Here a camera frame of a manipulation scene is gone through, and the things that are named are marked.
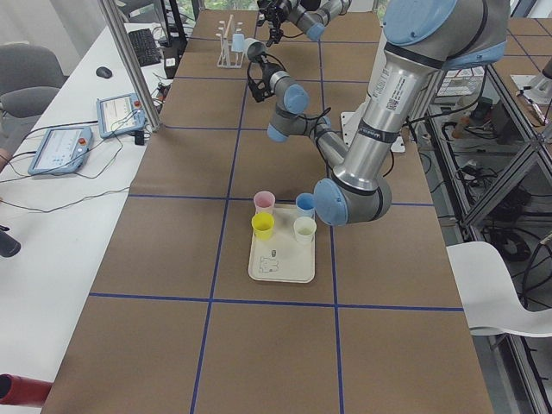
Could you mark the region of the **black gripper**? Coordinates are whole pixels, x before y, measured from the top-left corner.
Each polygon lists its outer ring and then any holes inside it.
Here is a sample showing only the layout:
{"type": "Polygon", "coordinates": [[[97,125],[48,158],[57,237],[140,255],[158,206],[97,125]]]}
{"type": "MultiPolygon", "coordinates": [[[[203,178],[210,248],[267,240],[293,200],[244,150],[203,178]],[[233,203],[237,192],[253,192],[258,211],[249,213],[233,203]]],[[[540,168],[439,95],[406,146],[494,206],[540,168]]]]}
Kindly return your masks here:
{"type": "Polygon", "coordinates": [[[248,88],[253,99],[257,102],[263,102],[265,99],[274,95],[273,88],[270,85],[272,76],[280,71],[280,65],[270,60],[271,54],[261,54],[248,63],[247,78],[248,88]],[[252,65],[256,64],[261,69],[261,78],[255,79],[251,76],[252,65]]]}
{"type": "Polygon", "coordinates": [[[290,2],[285,0],[259,0],[257,6],[260,12],[257,26],[260,27],[265,22],[270,22],[273,25],[269,28],[267,47],[279,44],[283,37],[283,30],[279,26],[287,20],[290,14],[290,2]]]}

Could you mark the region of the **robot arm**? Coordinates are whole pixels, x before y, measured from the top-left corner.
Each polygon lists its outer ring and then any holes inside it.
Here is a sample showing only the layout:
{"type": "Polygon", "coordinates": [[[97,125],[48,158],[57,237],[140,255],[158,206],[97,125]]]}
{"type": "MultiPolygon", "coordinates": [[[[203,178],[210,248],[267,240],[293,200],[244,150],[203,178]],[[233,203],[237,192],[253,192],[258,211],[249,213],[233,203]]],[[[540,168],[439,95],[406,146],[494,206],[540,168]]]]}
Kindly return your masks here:
{"type": "Polygon", "coordinates": [[[311,41],[319,41],[329,22],[337,16],[344,16],[351,1],[257,1],[260,12],[256,25],[261,27],[265,22],[269,27],[269,38],[266,45],[278,44],[284,37],[281,26],[290,22],[311,41]]]}
{"type": "Polygon", "coordinates": [[[506,47],[510,4],[506,1],[391,1],[383,18],[386,62],[357,122],[344,142],[324,116],[308,116],[309,96],[282,66],[268,58],[265,43],[247,39],[244,51],[262,79],[250,85],[257,101],[277,98],[267,133],[273,141],[291,135],[311,139],[331,175],[313,191],[315,212],[342,226],[384,216],[392,194],[381,167],[418,94],[434,72],[484,66],[506,47]]]}

